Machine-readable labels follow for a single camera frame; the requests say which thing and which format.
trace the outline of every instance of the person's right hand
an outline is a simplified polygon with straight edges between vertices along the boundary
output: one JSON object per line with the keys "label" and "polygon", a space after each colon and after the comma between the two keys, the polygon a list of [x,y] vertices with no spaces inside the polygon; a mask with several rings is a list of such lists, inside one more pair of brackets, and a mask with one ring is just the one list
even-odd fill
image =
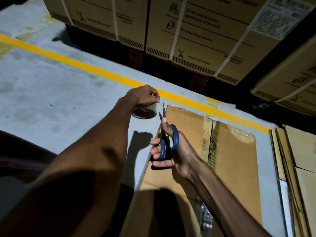
{"label": "person's right hand", "polygon": [[[162,118],[162,129],[166,134],[173,138],[173,131],[171,126],[167,123],[167,119],[165,117]],[[157,145],[160,142],[160,138],[153,139],[150,141],[150,144]],[[150,154],[153,156],[153,159],[158,159],[161,152],[161,145],[156,146],[150,150]],[[190,169],[194,161],[200,159],[198,154],[195,152],[191,144],[188,142],[184,134],[179,131],[179,146],[177,151],[172,152],[172,158],[166,159],[163,161],[152,162],[154,167],[175,167],[177,172],[185,179],[188,179],[188,175],[190,174]]]}

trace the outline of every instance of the person's left arm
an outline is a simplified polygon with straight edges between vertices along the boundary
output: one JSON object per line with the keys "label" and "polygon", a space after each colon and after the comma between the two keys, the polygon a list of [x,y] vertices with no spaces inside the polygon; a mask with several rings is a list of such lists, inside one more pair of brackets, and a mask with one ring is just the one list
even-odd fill
{"label": "person's left arm", "polygon": [[45,236],[45,229],[59,236],[102,235],[119,193],[132,111],[155,102],[160,102],[159,94],[149,85],[129,90],[45,169],[0,224],[0,235],[17,236],[20,231],[14,226],[26,236]]}

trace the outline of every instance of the white label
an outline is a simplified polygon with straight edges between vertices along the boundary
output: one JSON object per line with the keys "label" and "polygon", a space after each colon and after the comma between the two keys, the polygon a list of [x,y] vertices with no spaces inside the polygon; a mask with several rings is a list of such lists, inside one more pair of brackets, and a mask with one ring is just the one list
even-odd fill
{"label": "white label", "polygon": [[314,7],[301,0],[268,0],[249,28],[282,40]]}

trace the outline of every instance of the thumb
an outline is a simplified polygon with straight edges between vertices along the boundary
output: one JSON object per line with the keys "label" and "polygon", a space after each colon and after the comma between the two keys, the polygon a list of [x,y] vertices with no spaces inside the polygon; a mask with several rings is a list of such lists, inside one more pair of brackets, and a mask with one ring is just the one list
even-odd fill
{"label": "thumb", "polygon": [[167,133],[168,136],[173,138],[173,130],[171,126],[168,124],[167,119],[165,117],[161,120],[162,129]]}

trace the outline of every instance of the blue scissors handle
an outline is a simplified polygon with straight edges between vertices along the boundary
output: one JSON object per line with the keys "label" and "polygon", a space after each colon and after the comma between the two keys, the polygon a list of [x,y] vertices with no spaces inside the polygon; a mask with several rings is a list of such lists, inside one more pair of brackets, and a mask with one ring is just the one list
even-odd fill
{"label": "blue scissors handle", "polygon": [[[173,138],[171,138],[169,136],[169,144],[170,144],[170,149],[171,150],[177,150],[178,146],[179,146],[179,132],[178,129],[176,128],[176,126],[174,124],[170,125],[173,131]],[[160,151],[160,156],[157,159],[157,161],[162,161],[165,157],[165,153],[166,153],[166,134],[163,130],[161,130],[161,138],[160,138],[160,144],[161,144],[161,151]]]}

